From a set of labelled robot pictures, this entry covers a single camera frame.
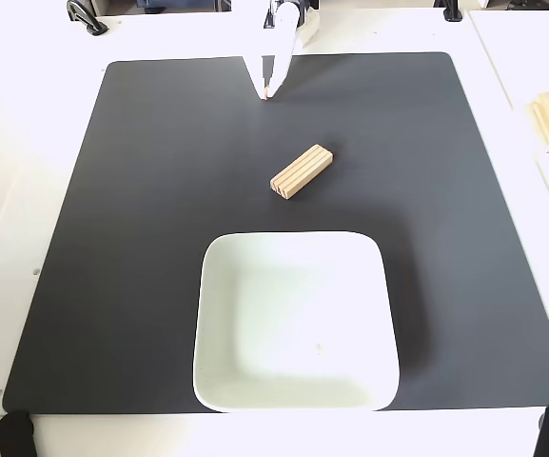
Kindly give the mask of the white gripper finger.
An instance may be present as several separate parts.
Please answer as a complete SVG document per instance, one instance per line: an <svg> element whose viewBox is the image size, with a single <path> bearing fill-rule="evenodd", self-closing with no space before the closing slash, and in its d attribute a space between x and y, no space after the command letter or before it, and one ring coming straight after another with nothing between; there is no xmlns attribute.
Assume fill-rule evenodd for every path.
<svg viewBox="0 0 549 457"><path fill-rule="evenodd" d="M300 4L297 1L274 1L270 11L277 47L274 52L272 75L265 86L266 99L274 97L288 74L300 19Z"/></svg>
<svg viewBox="0 0 549 457"><path fill-rule="evenodd" d="M267 100L271 79L268 56L245 52L243 61L256 94L261 100Z"/></svg>

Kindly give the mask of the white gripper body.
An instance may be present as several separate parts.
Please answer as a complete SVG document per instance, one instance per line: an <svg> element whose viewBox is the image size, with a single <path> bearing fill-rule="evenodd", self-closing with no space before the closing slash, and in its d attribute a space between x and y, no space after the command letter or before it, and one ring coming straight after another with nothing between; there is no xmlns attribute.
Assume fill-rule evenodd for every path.
<svg viewBox="0 0 549 457"><path fill-rule="evenodd" d="M272 14L274 1L251 0L249 2L249 53L261 55L263 34L268 17Z"/></svg>

